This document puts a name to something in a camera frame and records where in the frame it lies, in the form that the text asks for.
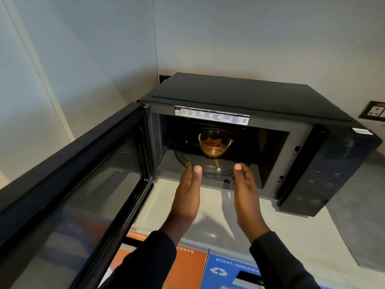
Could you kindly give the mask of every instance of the wall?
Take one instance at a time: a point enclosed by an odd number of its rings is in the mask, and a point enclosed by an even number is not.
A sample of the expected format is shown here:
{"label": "wall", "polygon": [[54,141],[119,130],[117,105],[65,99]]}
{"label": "wall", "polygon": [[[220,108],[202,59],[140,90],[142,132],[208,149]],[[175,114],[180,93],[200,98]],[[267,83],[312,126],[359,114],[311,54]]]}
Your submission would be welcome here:
{"label": "wall", "polygon": [[13,0],[75,136],[157,85],[152,0]]}
{"label": "wall", "polygon": [[159,74],[304,83],[357,117],[385,101],[385,0],[154,0]]}
{"label": "wall", "polygon": [[69,143],[0,0],[0,188]]}

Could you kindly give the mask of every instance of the blue sign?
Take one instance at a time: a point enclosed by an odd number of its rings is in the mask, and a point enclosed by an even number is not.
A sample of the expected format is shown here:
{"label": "blue sign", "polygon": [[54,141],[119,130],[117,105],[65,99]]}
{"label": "blue sign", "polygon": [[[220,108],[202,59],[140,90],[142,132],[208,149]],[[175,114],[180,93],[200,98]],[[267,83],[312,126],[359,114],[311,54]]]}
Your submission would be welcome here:
{"label": "blue sign", "polygon": [[261,279],[261,273],[256,266],[210,253],[203,273],[201,289],[259,288],[258,285],[250,283],[248,278],[240,278],[241,271],[245,272],[243,274],[251,277],[255,275],[256,278]]}

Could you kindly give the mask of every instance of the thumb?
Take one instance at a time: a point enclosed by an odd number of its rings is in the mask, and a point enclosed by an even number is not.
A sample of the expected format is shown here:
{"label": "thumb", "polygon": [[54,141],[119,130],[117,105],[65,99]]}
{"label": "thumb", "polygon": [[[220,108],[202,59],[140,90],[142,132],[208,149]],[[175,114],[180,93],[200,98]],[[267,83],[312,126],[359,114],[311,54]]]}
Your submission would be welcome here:
{"label": "thumb", "polygon": [[246,185],[244,175],[242,172],[242,165],[237,163],[234,165],[234,179],[235,179],[235,192]]}
{"label": "thumb", "polygon": [[193,192],[199,193],[202,181],[202,167],[200,165],[194,166],[194,172],[192,173],[190,189]]}

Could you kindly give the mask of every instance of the recycling symbol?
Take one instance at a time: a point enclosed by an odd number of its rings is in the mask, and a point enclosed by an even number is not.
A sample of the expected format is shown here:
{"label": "recycling symbol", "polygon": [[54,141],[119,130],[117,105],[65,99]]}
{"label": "recycling symbol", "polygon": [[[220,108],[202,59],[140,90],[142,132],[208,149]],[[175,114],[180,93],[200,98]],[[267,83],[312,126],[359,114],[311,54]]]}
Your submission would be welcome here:
{"label": "recycling symbol", "polygon": [[211,268],[210,271],[213,272],[214,274],[219,274],[220,276],[227,276],[226,271],[221,268]]}

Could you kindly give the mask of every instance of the hand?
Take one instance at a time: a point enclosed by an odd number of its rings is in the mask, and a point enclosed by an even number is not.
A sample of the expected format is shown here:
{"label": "hand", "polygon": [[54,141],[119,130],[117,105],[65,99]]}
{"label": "hand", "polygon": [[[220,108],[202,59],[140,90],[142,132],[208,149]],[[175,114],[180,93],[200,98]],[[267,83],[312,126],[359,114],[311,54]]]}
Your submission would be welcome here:
{"label": "hand", "polygon": [[243,163],[234,165],[235,211],[237,222],[250,243],[270,231],[261,214],[259,194],[253,173]]}
{"label": "hand", "polygon": [[176,189],[170,214],[160,229],[171,238],[175,246],[196,218],[200,204],[201,181],[202,167],[195,165],[192,173],[191,163],[188,162]]}

